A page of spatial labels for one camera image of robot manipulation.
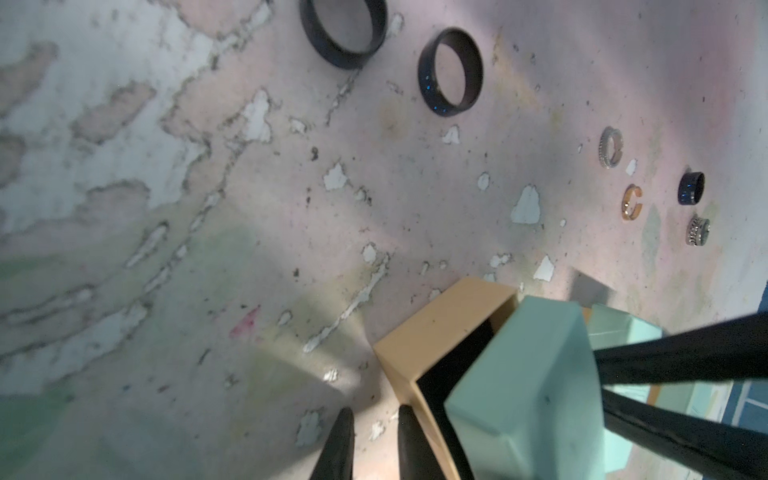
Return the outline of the tan box base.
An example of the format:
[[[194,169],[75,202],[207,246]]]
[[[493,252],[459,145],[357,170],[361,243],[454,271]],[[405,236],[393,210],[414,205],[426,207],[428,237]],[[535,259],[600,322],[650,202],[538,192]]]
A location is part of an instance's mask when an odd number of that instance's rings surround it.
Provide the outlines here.
[[[373,344],[400,403],[415,418],[447,479],[472,477],[444,402],[516,307],[514,287],[458,281]]]

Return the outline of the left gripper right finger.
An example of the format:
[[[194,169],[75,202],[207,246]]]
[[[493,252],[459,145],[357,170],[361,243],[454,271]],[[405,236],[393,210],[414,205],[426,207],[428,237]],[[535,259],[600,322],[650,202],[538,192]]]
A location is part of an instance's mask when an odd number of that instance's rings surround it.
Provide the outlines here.
[[[398,460],[401,480],[446,479],[410,405],[398,410]]]

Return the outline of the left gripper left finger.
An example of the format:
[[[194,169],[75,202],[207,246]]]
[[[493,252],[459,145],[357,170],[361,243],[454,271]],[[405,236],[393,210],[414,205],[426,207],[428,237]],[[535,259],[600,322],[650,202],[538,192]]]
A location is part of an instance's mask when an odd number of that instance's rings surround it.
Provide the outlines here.
[[[310,480],[351,480],[354,463],[354,413],[344,407],[331,428]]]

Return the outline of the green lid box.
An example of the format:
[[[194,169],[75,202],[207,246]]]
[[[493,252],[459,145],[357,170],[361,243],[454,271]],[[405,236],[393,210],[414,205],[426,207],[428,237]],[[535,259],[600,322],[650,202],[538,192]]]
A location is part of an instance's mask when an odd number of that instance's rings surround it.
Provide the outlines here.
[[[601,386],[582,308],[527,296],[444,407],[476,479],[602,479]]]
[[[660,327],[627,312],[595,304],[587,321],[587,331],[593,350],[608,349],[660,339]],[[604,430],[604,471],[606,474],[623,470],[629,461],[633,443]]]

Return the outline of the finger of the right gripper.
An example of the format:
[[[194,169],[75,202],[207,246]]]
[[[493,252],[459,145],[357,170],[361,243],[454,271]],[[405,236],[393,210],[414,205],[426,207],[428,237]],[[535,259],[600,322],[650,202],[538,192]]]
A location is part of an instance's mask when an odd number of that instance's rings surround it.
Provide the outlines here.
[[[765,479],[767,436],[656,408],[604,389],[605,427],[711,479]]]
[[[600,383],[665,384],[767,377],[767,314],[594,352]]]

